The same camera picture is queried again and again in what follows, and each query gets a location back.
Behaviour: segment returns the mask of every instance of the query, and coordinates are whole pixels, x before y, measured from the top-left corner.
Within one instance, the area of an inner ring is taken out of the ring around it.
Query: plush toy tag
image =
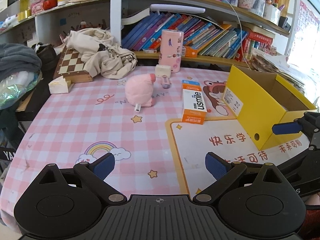
[[[134,110],[136,112],[140,112],[140,109],[141,109],[141,105],[140,104],[136,104],[136,107],[134,108]]]

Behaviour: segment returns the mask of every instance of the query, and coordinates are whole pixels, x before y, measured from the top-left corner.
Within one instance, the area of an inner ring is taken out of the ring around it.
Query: usmile toothpaste box
[[[182,80],[182,122],[203,124],[207,108],[200,83]]]

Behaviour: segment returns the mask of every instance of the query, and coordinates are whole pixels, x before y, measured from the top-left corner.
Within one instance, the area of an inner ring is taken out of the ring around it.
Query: pink cylindrical container
[[[159,65],[171,67],[172,73],[180,70],[183,46],[183,32],[176,30],[162,30]]]

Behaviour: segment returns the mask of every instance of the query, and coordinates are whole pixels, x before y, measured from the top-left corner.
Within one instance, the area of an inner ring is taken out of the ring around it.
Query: pink plush toy
[[[155,81],[155,74],[142,74],[129,78],[124,87],[128,102],[133,106],[136,104],[146,107],[153,106],[155,100],[151,96]]]

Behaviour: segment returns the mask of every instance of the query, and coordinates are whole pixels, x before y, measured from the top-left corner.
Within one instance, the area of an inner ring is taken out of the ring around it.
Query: cloud print
[[[79,162],[89,162],[89,163],[93,163],[94,161],[96,161],[97,158],[93,157],[90,154],[81,154],[79,156],[79,159],[76,161],[76,164]]]
[[[129,159],[131,157],[131,153],[126,151],[123,148],[113,148],[113,149],[111,149],[110,152],[113,154],[116,161],[120,161],[123,159]]]

